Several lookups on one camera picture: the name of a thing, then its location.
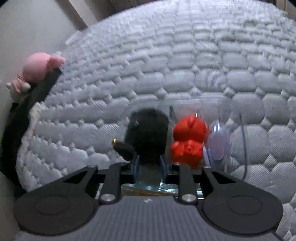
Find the red toy figure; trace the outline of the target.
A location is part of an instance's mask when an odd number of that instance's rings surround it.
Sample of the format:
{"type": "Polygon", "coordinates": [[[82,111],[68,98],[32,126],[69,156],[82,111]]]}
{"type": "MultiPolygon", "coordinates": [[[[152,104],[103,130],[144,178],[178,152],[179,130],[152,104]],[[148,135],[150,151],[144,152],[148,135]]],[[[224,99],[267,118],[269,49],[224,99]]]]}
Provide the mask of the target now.
{"type": "Polygon", "coordinates": [[[207,125],[203,119],[189,115],[182,118],[173,129],[174,142],[170,146],[171,161],[196,169],[203,159],[203,142],[207,125]]]}

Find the clear capsule with purple toy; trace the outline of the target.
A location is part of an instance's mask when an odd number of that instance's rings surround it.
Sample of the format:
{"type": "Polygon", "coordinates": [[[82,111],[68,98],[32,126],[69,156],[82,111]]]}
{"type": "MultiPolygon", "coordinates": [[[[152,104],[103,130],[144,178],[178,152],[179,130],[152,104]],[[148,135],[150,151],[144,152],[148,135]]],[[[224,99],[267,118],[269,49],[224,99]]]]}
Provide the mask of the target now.
{"type": "Polygon", "coordinates": [[[229,128],[219,120],[213,121],[207,130],[204,141],[205,165],[224,170],[230,158],[230,147],[229,128]]]}

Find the clear glass container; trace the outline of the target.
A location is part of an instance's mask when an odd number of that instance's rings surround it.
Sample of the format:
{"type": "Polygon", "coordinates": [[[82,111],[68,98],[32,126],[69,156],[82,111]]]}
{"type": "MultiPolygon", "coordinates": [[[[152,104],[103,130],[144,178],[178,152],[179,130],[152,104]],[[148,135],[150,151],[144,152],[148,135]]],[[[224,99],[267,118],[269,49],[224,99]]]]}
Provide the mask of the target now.
{"type": "Polygon", "coordinates": [[[195,174],[203,167],[246,180],[249,175],[247,133],[238,104],[228,97],[138,100],[119,122],[118,137],[132,146],[140,168],[129,189],[175,194],[161,168],[187,164],[195,174]]]}

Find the black garment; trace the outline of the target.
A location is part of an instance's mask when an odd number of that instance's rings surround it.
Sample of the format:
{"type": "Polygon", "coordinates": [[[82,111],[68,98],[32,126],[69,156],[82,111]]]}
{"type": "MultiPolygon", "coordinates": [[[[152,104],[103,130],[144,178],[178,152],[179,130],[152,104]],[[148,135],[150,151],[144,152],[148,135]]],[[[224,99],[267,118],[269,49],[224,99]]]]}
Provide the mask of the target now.
{"type": "Polygon", "coordinates": [[[58,77],[62,74],[59,68],[47,73],[19,104],[13,104],[1,139],[1,173],[10,181],[13,197],[24,195],[26,190],[20,184],[16,173],[16,159],[21,139],[29,126],[29,111],[36,102],[44,101],[58,77]]]}

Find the yellow container lid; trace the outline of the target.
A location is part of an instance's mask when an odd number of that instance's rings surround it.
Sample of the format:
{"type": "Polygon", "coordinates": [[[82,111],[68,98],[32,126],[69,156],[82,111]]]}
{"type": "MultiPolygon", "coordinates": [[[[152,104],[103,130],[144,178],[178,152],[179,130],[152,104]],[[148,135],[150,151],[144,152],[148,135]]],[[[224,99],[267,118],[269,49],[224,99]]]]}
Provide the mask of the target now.
{"type": "Polygon", "coordinates": [[[122,185],[121,193],[122,195],[127,195],[127,196],[177,196],[178,195],[178,193],[175,192],[175,190],[173,190],[173,192],[165,189],[150,190],[150,189],[141,189],[138,187],[132,187],[132,186],[126,186],[126,185],[122,185]]]}

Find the black plush toy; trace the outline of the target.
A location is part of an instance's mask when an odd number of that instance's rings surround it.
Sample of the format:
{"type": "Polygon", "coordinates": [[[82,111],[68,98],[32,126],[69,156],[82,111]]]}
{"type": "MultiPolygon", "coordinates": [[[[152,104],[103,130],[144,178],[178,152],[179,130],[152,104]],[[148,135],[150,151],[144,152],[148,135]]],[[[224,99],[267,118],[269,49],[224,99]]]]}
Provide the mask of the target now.
{"type": "Polygon", "coordinates": [[[166,151],[168,126],[167,115],[158,109],[134,111],[129,117],[125,139],[115,141],[113,149],[126,161],[138,156],[143,166],[158,165],[166,151]]]}

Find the grey quilted mattress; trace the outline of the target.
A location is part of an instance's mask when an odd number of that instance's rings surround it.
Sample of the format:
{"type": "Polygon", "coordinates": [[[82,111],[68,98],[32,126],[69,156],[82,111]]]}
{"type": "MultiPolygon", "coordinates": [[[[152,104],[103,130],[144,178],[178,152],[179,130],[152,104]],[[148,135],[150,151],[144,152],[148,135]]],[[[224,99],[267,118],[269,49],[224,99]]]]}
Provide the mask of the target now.
{"type": "Polygon", "coordinates": [[[295,240],[295,22],[260,1],[157,1],[88,28],[25,134],[16,172],[34,190],[120,161],[111,142],[134,101],[229,97],[249,138],[248,180],[283,204],[295,240]]]}

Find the pink plush pig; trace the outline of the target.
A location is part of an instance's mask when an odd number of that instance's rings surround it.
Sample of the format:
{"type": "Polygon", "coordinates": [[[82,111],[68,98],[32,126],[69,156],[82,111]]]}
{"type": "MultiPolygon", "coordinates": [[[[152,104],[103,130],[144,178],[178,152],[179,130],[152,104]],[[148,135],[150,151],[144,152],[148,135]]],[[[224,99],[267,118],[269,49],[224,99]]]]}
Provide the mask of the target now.
{"type": "Polygon", "coordinates": [[[20,103],[42,81],[47,73],[60,68],[66,59],[61,55],[39,52],[28,57],[17,77],[6,84],[13,102],[20,103]]]}

